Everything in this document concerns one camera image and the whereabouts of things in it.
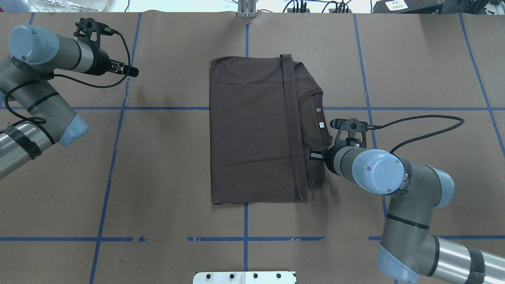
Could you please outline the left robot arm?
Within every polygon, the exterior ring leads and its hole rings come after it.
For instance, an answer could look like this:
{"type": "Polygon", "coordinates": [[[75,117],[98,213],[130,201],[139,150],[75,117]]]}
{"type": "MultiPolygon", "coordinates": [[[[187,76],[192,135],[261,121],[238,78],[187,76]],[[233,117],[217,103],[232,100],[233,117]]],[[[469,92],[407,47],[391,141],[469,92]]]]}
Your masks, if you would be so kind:
{"type": "Polygon", "coordinates": [[[16,26],[8,40],[10,53],[1,60],[1,100],[19,120],[1,131],[1,178],[34,160],[54,144],[66,147],[87,133],[89,127],[74,108],[49,83],[56,77],[94,87],[55,70],[93,76],[107,72],[137,77],[126,50],[127,63],[113,60],[101,48],[102,36],[120,36],[107,24],[81,18],[69,38],[39,26],[16,26]]]}

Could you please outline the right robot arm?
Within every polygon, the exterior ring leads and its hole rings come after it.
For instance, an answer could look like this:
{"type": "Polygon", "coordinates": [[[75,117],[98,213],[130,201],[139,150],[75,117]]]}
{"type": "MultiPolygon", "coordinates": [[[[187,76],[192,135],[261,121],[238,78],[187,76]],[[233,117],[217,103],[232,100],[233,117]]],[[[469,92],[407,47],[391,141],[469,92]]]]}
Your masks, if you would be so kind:
{"type": "Polygon", "coordinates": [[[446,206],[455,184],[444,171],[359,147],[312,150],[336,175],[390,197],[377,256],[382,273],[406,284],[420,276],[451,284],[503,284],[504,257],[431,235],[434,209],[446,206]]]}

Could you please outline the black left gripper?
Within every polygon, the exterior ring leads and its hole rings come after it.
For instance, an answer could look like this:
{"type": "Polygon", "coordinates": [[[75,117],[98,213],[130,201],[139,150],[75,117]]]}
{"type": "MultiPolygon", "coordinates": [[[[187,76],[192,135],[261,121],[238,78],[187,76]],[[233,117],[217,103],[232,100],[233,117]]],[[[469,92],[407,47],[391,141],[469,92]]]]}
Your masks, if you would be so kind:
{"type": "Polygon", "coordinates": [[[128,64],[116,60],[110,60],[108,53],[105,50],[98,50],[94,54],[92,63],[92,75],[101,76],[106,72],[126,75],[130,77],[138,77],[139,70],[136,67],[130,67],[128,64]]]}

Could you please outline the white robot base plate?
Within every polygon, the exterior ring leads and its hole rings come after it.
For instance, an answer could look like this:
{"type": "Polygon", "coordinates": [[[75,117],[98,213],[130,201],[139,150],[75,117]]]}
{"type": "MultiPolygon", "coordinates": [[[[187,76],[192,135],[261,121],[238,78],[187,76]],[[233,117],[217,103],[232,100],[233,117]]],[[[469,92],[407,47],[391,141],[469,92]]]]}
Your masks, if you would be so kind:
{"type": "Polygon", "coordinates": [[[193,277],[193,284],[296,284],[297,277],[291,271],[224,271],[200,272],[193,277]]]}

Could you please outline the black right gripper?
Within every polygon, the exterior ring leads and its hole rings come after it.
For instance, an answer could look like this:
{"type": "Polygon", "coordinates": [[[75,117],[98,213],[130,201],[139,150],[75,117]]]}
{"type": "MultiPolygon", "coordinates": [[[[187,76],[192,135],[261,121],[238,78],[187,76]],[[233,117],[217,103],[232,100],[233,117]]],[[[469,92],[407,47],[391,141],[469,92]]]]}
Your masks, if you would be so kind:
{"type": "Polygon", "coordinates": [[[334,174],[339,174],[340,171],[340,158],[337,153],[339,152],[339,147],[331,147],[324,150],[311,150],[310,160],[312,161],[323,161],[327,169],[334,174]]]}

